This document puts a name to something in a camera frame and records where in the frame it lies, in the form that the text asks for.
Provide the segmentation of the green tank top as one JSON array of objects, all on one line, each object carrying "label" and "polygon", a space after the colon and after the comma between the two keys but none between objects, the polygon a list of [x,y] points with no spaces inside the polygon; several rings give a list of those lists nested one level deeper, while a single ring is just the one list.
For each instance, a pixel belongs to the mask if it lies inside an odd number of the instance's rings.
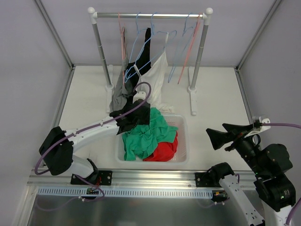
[{"label": "green tank top", "polygon": [[124,160],[135,161],[137,157],[140,159],[149,157],[159,143],[172,143],[177,131],[178,128],[170,126],[157,108],[151,108],[148,125],[137,125],[121,135],[125,150]]}]

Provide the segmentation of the red tank top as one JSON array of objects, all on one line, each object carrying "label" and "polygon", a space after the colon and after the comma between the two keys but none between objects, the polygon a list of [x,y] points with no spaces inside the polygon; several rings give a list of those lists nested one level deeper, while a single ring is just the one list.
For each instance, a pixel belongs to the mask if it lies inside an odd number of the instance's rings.
[{"label": "red tank top", "polygon": [[178,147],[177,137],[178,137],[178,133],[176,132],[174,141],[172,143],[169,142],[158,143],[158,146],[155,149],[155,151],[150,156],[143,159],[143,161],[167,162],[171,160],[174,157],[175,153],[177,152],[177,147]]}]

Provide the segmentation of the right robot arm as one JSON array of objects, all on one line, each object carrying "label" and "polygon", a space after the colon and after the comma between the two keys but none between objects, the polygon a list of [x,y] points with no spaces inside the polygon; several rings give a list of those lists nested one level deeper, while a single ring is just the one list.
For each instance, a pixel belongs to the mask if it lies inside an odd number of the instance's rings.
[{"label": "right robot arm", "polygon": [[226,162],[212,166],[205,175],[216,187],[222,187],[229,199],[241,211],[250,226],[289,226],[301,204],[296,199],[296,190],[285,173],[293,165],[283,144],[270,144],[259,149],[260,133],[273,126],[269,119],[256,120],[250,125],[224,123],[225,132],[207,128],[214,150],[225,144],[226,151],[236,150],[255,174],[255,190],[261,199],[265,216],[262,217],[240,189],[238,178]]}]

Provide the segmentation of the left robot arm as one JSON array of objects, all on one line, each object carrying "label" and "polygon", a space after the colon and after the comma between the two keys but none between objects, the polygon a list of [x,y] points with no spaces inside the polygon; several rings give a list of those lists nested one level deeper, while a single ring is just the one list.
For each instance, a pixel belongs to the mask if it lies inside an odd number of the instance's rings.
[{"label": "left robot arm", "polygon": [[137,125],[148,125],[150,109],[149,103],[137,100],[86,127],[71,130],[63,130],[59,126],[52,128],[39,149],[47,166],[45,172],[52,176],[69,172],[74,185],[100,184],[101,173],[94,162],[76,156],[75,152],[101,138],[128,132]]}]

